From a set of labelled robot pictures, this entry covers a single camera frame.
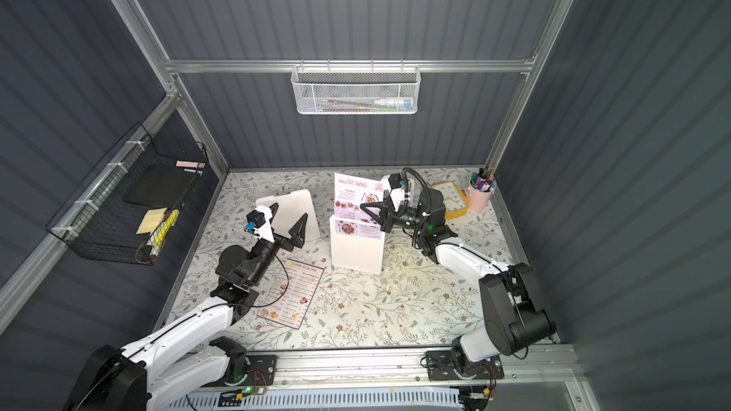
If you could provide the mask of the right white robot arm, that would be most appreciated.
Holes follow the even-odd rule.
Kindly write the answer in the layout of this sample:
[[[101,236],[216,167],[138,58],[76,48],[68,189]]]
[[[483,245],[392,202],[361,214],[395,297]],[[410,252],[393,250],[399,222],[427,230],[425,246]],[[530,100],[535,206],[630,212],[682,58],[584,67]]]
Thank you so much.
[[[556,333],[534,270],[489,258],[467,245],[447,224],[444,196],[410,167],[382,179],[379,201],[360,205],[382,232],[401,228],[422,255],[476,287],[483,319],[453,341],[448,364],[464,373],[498,355],[511,356]]]

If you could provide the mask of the pink special menu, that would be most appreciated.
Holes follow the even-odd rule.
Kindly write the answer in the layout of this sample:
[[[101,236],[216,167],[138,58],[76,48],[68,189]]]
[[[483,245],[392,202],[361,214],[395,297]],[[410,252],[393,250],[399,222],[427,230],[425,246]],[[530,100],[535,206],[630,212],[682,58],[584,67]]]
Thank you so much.
[[[361,205],[383,201],[384,187],[380,181],[334,174],[334,225],[336,232],[354,237],[378,239],[380,226]]]

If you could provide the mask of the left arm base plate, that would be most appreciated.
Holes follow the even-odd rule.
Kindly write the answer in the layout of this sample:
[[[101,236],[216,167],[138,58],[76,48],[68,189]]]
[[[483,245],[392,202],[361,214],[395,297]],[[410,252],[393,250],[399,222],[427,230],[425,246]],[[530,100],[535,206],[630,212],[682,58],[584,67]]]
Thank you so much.
[[[275,355],[224,355],[199,376],[203,387],[272,386],[278,358]]]

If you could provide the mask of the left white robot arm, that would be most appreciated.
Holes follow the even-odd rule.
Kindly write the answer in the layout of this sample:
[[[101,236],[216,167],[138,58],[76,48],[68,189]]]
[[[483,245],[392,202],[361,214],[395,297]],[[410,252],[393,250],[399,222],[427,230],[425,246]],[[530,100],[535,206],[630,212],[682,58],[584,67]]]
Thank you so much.
[[[223,250],[215,269],[218,285],[202,304],[137,341],[93,352],[64,409],[160,410],[210,382],[243,382],[247,350],[222,333],[255,307],[256,287],[279,252],[306,243],[310,217],[302,214],[281,235],[271,225],[278,209],[278,204],[259,205],[247,215],[245,230],[255,245]]]

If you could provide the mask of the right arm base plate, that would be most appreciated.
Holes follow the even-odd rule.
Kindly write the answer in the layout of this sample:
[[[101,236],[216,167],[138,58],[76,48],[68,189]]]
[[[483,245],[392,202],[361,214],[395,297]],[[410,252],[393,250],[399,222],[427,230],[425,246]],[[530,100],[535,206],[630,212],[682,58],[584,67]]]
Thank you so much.
[[[458,367],[449,349],[428,350],[420,359],[420,366],[426,369],[430,382],[488,382],[504,378],[503,364],[499,356]]]

